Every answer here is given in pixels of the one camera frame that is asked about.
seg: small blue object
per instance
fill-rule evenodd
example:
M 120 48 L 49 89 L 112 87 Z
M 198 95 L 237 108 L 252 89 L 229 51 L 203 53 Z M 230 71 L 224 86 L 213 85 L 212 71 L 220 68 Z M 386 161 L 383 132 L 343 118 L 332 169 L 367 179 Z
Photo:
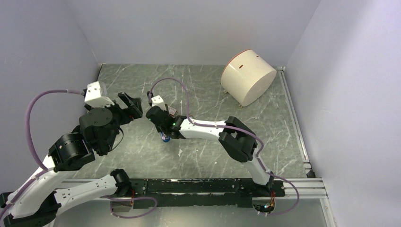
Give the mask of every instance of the small blue object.
M 162 140 L 164 143 L 167 143 L 168 141 L 170 141 L 170 137 L 166 136 L 164 133 L 160 133 L 160 136 L 162 137 Z

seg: black joint actuator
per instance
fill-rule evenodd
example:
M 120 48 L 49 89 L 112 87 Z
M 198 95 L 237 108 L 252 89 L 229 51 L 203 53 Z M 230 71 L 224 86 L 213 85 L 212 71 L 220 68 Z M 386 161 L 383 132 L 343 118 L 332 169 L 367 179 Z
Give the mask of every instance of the black joint actuator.
M 124 196 L 129 190 L 131 190 L 132 186 L 130 178 L 123 169 L 115 169 L 110 173 L 110 175 L 113 176 L 116 181 L 115 186 L 117 187 L 117 190 L 115 195 L 117 197 Z
M 168 111 L 162 110 L 158 106 L 153 106 L 146 113 L 146 118 L 155 125 L 157 132 L 162 132 L 172 139 L 185 139 L 180 130 L 186 116 L 176 116 L 174 118 Z
M 54 162 L 54 171 L 76 171 L 95 160 L 92 150 L 87 149 L 80 133 L 65 134 L 49 149 Z
M 228 126 L 237 127 L 254 134 L 252 130 L 236 117 L 229 117 L 225 123 Z M 232 159 L 242 163 L 252 161 L 253 152 L 257 147 L 254 137 L 240 131 L 225 128 L 219 134 L 218 140 Z

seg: light gray wall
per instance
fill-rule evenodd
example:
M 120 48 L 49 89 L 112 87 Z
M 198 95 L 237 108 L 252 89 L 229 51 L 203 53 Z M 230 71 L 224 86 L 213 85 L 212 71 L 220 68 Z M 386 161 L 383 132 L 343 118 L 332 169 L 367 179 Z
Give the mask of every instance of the light gray wall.
M 320 0 L 66 0 L 101 63 L 286 65 Z
M 49 89 L 84 89 L 99 66 L 63 0 L 1 1 L 0 31 L 0 192 L 9 192 L 37 168 L 24 131 L 30 100 Z M 41 158 L 83 113 L 77 95 L 50 94 L 37 102 L 31 128 Z
M 401 226 L 401 2 L 322 0 L 286 76 L 342 226 Z

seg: floor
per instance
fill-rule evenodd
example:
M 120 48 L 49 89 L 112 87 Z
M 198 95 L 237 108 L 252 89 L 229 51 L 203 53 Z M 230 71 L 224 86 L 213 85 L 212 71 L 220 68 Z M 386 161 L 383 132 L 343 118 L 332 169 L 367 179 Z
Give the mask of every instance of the floor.
M 279 200 L 277 211 L 283 211 L 293 200 Z M 123 216 L 139 215 L 147 210 L 119 213 Z M 57 227 L 327 227 L 319 200 L 302 199 L 298 207 L 286 215 L 265 217 L 252 208 L 236 206 L 161 207 L 151 214 L 136 219 L 122 219 L 110 215 L 108 201 L 89 201 L 57 217 Z
M 190 115 L 207 121 L 235 116 L 265 143 L 262 151 L 266 166 L 283 177 L 306 177 L 301 152 L 280 77 L 251 105 L 239 108 L 238 102 L 224 94 L 220 77 L 224 66 L 215 65 L 120 65 L 104 64 L 99 81 L 108 95 L 125 107 L 117 93 L 142 98 L 144 115 L 149 109 L 146 92 L 164 77 L 181 79 L 190 93 Z M 165 80 L 154 90 L 164 101 L 185 115 L 185 93 L 178 83 Z M 250 177 L 243 166 L 232 160 L 218 142 L 201 139 L 171 140 L 164 143 L 153 124 L 136 119 L 122 126 L 125 136 L 107 156 L 85 165 L 74 178 L 100 178 L 113 169 L 123 168 L 130 178 L 232 178 Z

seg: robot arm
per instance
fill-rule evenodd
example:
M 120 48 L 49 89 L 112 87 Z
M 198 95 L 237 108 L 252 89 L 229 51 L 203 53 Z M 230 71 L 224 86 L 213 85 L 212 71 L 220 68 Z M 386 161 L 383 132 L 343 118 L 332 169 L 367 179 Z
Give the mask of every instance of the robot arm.
M 43 161 L 49 171 L 38 168 L 17 191 L 0 195 L 0 206 L 9 206 L 5 226 L 44 226 L 74 206 L 101 196 L 122 196 L 131 188 L 125 171 L 116 169 L 99 180 L 56 190 L 62 181 L 94 161 L 94 152 L 107 155 L 121 125 L 142 117 L 140 98 L 119 93 L 118 97 L 127 105 L 121 109 L 106 96 L 101 82 L 89 84 L 85 92 L 85 107 L 89 111 L 79 118 L 79 125 L 71 133 L 61 136 L 51 146 Z
M 267 174 L 271 171 L 266 167 L 263 160 L 256 157 L 257 143 L 255 138 L 232 129 L 198 126 L 192 124 L 186 116 L 172 117 L 160 96 L 153 97 L 151 105 L 152 107 L 146 113 L 146 117 L 154 123 L 158 132 L 162 132 L 172 139 L 200 138 L 219 141 L 232 159 L 242 163 L 247 168 L 256 184 L 266 186 L 266 189 L 270 190 L 274 178 Z M 229 117 L 226 121 L 219 122 L 194 119 L 192 121 L 208 125 L 229 125 L 253 133 L 235 117 Z

